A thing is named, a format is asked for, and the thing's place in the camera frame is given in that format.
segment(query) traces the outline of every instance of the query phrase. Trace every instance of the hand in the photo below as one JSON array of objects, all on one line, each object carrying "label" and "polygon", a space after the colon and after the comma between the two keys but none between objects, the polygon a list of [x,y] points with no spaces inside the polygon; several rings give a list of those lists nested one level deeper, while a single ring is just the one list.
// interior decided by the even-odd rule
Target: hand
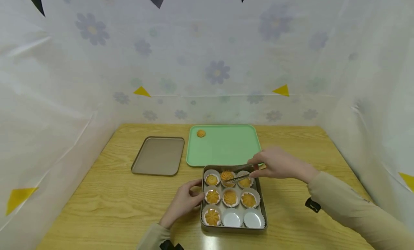
[{"label": "hand", "polygon": [[265,163],[266,169],[258,170],[250,174],[250,177],[271,177],[271,178],[295,178],[309,183],[319,171],[312,165],[306,163],[291,154],[285,152],[281,147],[270,147],[253,156],[247,161],[248,164]]},{"label": "hand", "polygon": [[204,193],[196,193],[191,190],[194,186],[201,186],[202,179],[192,180],[179,187],[172,199],[170,206],[161,218],[159,224],[170,229],[174,222],[181,216],[191,212],[204,200]]}]

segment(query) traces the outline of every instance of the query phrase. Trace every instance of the wooden table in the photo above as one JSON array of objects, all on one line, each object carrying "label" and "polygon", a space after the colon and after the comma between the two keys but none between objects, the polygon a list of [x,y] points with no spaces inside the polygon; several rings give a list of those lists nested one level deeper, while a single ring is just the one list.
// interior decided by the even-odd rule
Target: wooden table
[{"label": "wooden table", "polygon": [[[185,162],[187,144],[176,176],[133,175],[131,163],[147,136],[181,136],[187,140],[190,127],[121,125],[37,249],[135,249],[148,226],[163,215],[179,185],[202,177],[202,169]],[[262,148],[280,145],[369,198],[321,128],[256,126],[256,130]],[[309,193],[302,182],[261,178],[261,185],[269,218],[266,234],[207,236],[201,231],[199,211],[194,211],[174,225],[173,242],[186,250],[372,249],[359,234],[324,211],[316,214],[305,207]]]}]

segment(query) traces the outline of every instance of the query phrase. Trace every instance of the empty paper cupcake liner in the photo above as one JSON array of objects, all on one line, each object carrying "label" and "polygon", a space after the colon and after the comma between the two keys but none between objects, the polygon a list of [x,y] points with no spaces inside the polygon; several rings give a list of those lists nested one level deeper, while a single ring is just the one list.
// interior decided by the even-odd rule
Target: empty paper cupcake liner
[{"label": "empty paper cupcake liner", "polygon": [[[250,174],[250,172],[245,171],[245,170],[242,170],[239,173],[237,173],[237,177],[239,177],[239,176],[245,176],[245,175],[249,175],[249,174]],[[249,179],[250,180],[250,185],[248,187],[242,186],[240,184],[240,181],[237,182],[237,184],[239,185],[239,187],[242,188],[242,189],[244,189],[244,188],[250,188],[253,185],[253,182],[254,182],[254,179],[253,178],[247,177],[245,179]]]},{"label": "empty paper cupcake liner", "polygon": [[221,224],[225,227],[240,228],[243,225],[243,212],[234,208],[224,210]]},{"label": "empty paper cupcake liner", "polygon": [[[253,195],[253,196],[254,196],[254,199],[256,200],[256,204],[255,204],[253,207],[246,206],[246,205],[243,203],[242,196],[243,196],[243,194],[245,194],[245,193],[249,193],[249,194],[251,194],[251,195]],[[241,191],[241,193],[240,193],[240,201],[241,201],[241,204],[242,204],[243,206],[245,206],[246,208],[256,208],[257,206],[259,206],[259,204],[260,204],[260,200],[261,200],[261,198],[260,198],[260,195],[259,195],[258,191],[254,190],[254,189],[252,189],[252,188],[246,188],[246,189],[243,189],[243,190]]]},{"label": "empty paper cupcake liner", "polygon": [[[224,198],[225,198],[224,196],[225,196],[226,192],[228,192],[228,191],[232,191],[232,192],[235,193],[236,199],[235,199],[235,203],[234,204],[228,204],[224,200]],[[234,208],[234,207],[236,207],[240,203],[240,195],[237,193],[236,190],[234,190],[234,188],[229,187],[229,188],[224,189],[223,192],[221,193],[221,195],[222,195],[222,198],[223,198],[224,205],[227,206],[227,207],[229,207],[229,208]]]},{"label": "empty paper cupcake liner", "polygon": [[207,221],[206,221],[206,214],[207,214],[207,212],[209,211],[209,210],[215,210],[216,212],[218,212],[218,221],[217,221],[217,224],[216,224],[216,226],[219,226],[220,225],[220,223],[221,223],[221,217],[222,217],[222,215],[221,215],[221,211],[220,211],[220,209],[217,207],[217,206],[215,206],[215,205],[213,205],[213,204],[209,204],[209,205],[206,205],[204,208],[203,208],[203,210],[202,210],[202,215],[201,215],[201,217],[202,217],[202,221],[203,221],[203,223],[204,223],[204,225],[207,225],[207,226],[214,226],[214,225],[210,225],[209,223],[207,223]]},{"label": "empty paper cupcake liner", "polygon": [[[218,201],[217,201],[217,203],[211,203],[211,202],[207,201],[207,193],[209,191],[212,191],[212,190],[216,190],[217,193],[218,193]],[[205,193],[204,200],[206,201],[207,204],[217,205],[218,203],[220,203],[222,196],[221,196],[220,190],[217,187],[215,187],[215,186],[207,186],[207,187],[204,188],[204,193]]]},{"label": "empty paper cupcake liner", "polygon": [[221,185],[223,185],[223,187],[225,188],[232,188],[235,186],[235,183],[229,183],[229,184],[223,183],[223,180],[221,179],[221,174],[220,174],[220,180],[221,180]]},{"label": "empty paper cupcake liner", "polygon": [[[207,183],[207,177],[209,176],[209,175],[213,175],[213,176],[215,176],[216,178],[217,178],[217,183],[216,184],[209,184],[209,183]],[[205,172],[204,172],[204,182],[207,184],[207,185],[213,185],[213,186],[217,186],[218,184],[220,184],[220,174],[216,171],[216,170],[214,170],[214,169],[209,169],[209,170],[206,170]]]},{"label": "empty paper cupcake liner", "polygon": [[246,228],[264,228],[266,226],[265,218],[258,209],[246,209],[243,222]]}]

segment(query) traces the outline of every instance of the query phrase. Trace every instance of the tongs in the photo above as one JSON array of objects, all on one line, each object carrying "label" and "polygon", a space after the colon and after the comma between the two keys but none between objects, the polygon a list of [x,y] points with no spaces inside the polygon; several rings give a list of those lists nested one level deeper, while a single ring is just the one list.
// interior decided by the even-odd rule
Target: tongs
[{"label": "tongs", "polygon": [[[243,169],[245,169],[246,167],[249,167],[249,166],[254,166],[254,165],[261,165],[262,163],[258,163],[258,164],[246,164],[246,165],[240,165],[240,166],[237,166],[237,169],[236,170],[234,170],[233,172],[234,173],[236,173],[236,172],[239,172],[239,171],[242,171]],[[232,179],[227,179],[227,180],[223,180],[223,183],[225,183],[225,184],[235,184],[235,183],[237,183],[237,182],[239,182],[240,180],[243,180],[243,179],[245,179],[246,177],[249,177],[249,175],[250,174],[247,174],[247,175],[244,175],[244,176],[238,176],[238,177],[235,177],[235,178],[232,178]]]}]

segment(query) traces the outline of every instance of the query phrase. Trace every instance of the white fabric backdrop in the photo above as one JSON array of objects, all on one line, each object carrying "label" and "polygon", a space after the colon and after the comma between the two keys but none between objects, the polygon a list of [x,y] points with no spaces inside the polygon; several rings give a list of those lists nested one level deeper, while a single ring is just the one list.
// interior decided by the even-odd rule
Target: white fabric backdrop
[{"label": "white fabric backdrop", "polygon": [[120,122],[321,125],[413,226],[397,171],[414,174],[414,0],[42,2],[45,18],[0,1],[0,212],[39,187],[0,217],[0,246],[34,248]]}]

